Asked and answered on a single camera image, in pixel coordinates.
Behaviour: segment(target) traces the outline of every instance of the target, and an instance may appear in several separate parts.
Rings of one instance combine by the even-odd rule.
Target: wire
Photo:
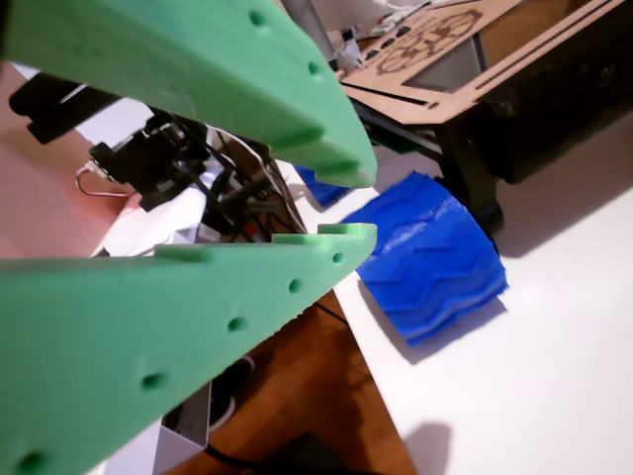
[[[347,323],[347,321],[345,319],[343,319],[340,315],[336,314],[335,312],[333,312],[332,310],[330,310],[328,307],[320,304],[319,302],[315,302],[314,305],[316,307],[319,307],[321,310],[323,310],[324,312],[326,312],[327,314],[333,316],[334,318],[336,318],[338,321],[340,321],[342,324],[347,325],[349,327],[349,323]]]
[[[273,188],[275,188],[275,190],[283,197],[284,194],[281,192],[281,190],[279,189],[279,186],[277,185],[277,182],[275,181],[275,179],[272,177],[272,175],[270,174],[270,172],[268,171],[268,168],[266,167],[266,164],[264,163],[263,158],[259,155],[259,153],[257,153],[255,150],[253,150],[250,145],[248,145],[248,143],[246,143],[245,141],[243,141],[241,138],[239,138],[238,136],[236,136],[235,134],[232,134],[231,132],[227,132],[224,129],[220,129],[218,127],[214,127],[214,126],[207,126],[209,129],[212,129],[214,131],[216,131],[218,134],[226,134],[227,136],[231,137],[234,141],[236,141],[237,143],[239,143],[242,147],[244,147],[244,149],[246,151],[248,151],[251,155],[253,155],[255,158],[257,158],[257,161],[259,161],[259,164],[261,165],[261,169],[264,172],[264,174],[266,175],[266,177],[270,180],[270,183],[273,185]],[[295,224],[297,225],[297,227],[302,230],[302,233],[306,233],[306,228],[304,227],[302,221],[297,217],[297,215],[295,215],[295,212],[292,210],[292,207],[290,206],[290,204],[286,203],[286,200],[284,199],[284,204],[286,205],[286,208],[288,209],[288,213],[290,214],[290,216],[293,218],[293,221],[295,221]]]
[[[257,472],[263,472],[270,475],[297,475],[298,473],[301,473],[301,475],[378,475],[372,472],[353,472],[349,470],[311,470],[309,468],[298,466],[282,467],[265,462],[244,460],[226,455],[225,453],[217,450],[210,443],[207,444],[205,452],[225,465],[247,470],[256,470]]]
[[[82,186],[81,186],[81,177],[83,175],[85,175],[86,173],[91,173],[90,168],[88,168],[86,165],[81,166],[77,172],[75,173],[75,185],[77,185],[77,188],[79,189],[79,191],[81,191],[84,195],[88,195],[88,196],[109,196],[112,198],[130,198],[135,192],[132,193],[115,193],[112,191],[86,191]]]

